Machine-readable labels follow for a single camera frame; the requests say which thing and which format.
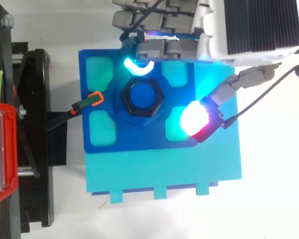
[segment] glowing light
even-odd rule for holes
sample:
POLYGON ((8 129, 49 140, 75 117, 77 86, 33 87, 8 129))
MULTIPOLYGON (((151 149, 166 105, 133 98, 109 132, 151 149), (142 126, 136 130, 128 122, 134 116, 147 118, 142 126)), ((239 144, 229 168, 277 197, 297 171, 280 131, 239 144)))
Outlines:
POLYGON ((157 31, 147 31, 146 33, 150 36, 159 36, 159 32, 157 31))
POLYGON ((209 114, 199 101, 191 102, 180 118, 182 129, 190 136, 200 132, 209 123, 209 114))
POLYGON ((150 61, 147 66, 141 68, 138 65, 136 65, 130 58, 127 58, 124 61, 124 65, 128 69, 128 71, 134 76, 147 75, 154 68, 154 62, 152 61, 150 61))

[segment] metal rod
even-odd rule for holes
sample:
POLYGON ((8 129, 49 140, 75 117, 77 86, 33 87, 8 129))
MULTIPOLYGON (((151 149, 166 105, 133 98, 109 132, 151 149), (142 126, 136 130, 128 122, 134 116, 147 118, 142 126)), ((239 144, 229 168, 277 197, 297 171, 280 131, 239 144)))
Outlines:
POLYGON ((12 64, 13 65, 21 64, 22 58, 23 58, 23 54, 13 54, 12 55, 12 64))
POLYGON ((30 166, 18 167, 18 177, 34 176, 30 166))
MULTIPOLYGON (((15 96, 15 102, 16 102, 17 105, 19 105, 20 99, 19 99, 18 95, 15 96)), ((26 156, 26 158, 27 158, 27 160, 28 160, 28 162, 29 162, 29 164, 32 168, 34 176, 35 176, 35 178, 39 178, 40 175, 39 175, 39 172, 37 170, 38 166, 36 165, 36 162, 34 160, 34 156, 33 156, 33 153, 32 153, 32 149, 29 145, 30 141, 28 141, 28 139, 26 137, 24 128, 23 128, 22 123, 21 123, 21 119, 19 117, 16 119, 16 130, 18 132, 17 135, 18 135, 18 137, 21 141, 21 145, 22 145, 23 150, 25 152, 25 156, 26 156)))

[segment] black hex nut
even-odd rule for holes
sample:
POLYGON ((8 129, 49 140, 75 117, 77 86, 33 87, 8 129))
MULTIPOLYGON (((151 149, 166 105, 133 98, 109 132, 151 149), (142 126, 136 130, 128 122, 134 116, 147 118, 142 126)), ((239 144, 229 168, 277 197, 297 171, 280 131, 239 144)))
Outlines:
POLYGON ((121 98, 129 112, 130 115, 132 116, 141 116, 141 117, 153 117, 158 109, 160 108, 161 104, 165 100, 163 91, 161 90, 157 79, 154 77, 150 78, 145 78, 145 77, 132 77, 129 82, 126 84, 124 89, 121 92, 121 98), (134 86, 137 84, 149 84, 152 86, 156 97, 154 100, 154 103, 152 106, 146 108, 146 109, 140 109, 136 107, 133 102, 131 101, 131 90, 133 89, 134 86))

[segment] white surface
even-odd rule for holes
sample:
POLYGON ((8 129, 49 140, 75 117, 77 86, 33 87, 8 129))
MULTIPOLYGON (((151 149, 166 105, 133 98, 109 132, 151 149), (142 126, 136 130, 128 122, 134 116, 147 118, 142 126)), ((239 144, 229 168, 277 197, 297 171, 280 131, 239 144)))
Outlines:
MULTIPOLYGON (((14 15, 14 41, 51 56, 52 109, 69 110, 80 100, 78 51, 118 48, 120 31, 111 27, 117 9, 110 0, 0 0, 14 15)), ((281 76, 299 56, 278 70, 281 76)), ((242 110, 267 87, 240 91, 242 110)), ((81 119, 69 122, 68 166, 55 167, 55 222, 31 224, 23 239, 299 239, 299 79, 292 75, 239 121, 243 180, 220 183, 210 196, 195 190, 109 196, 85 193, 81 119)))

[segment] black metal frame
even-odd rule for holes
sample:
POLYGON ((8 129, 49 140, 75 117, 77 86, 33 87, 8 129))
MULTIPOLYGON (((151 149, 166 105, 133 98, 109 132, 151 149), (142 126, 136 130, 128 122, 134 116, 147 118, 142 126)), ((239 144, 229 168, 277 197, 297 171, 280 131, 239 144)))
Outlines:
MULTIPOLYGON (((12 45, 13 49, 24 49, 20 45, 25 44, 12 45)), ((42 49, 22 54, 21 63, 13 65, 19 103, 27 110, 24 119, 19 120, 27 142, 19 137, 18 164, 28 166, 30 163, 39 173, 38 177, 19 178, 21 225, 25 233, 29 222, 41 222, 42 227, 49 227, 54 222, 52 166, 66 164, 67 122, 50 132, 45 130, 46 122, 59 114, 50 112, 48 55, 42 49)))
POLYGON ((29 232, 30 222, 49 227, 54 221, 52 166, 66 164, 67 123, 45 130, 48 120, 62 114, 50 112, 47 53, 28 51, 27 43, 12 44, 10 29, 1 22, 5 14, 0 5, 1 102, 27 110, 24 119, 17 117, 18 165, 30 165, 34 174, 19 177, 18 190, 0 203, 0 239, 19 239, 21 229, 29 232), (13 67, 12 52, 23 54, 13 67))

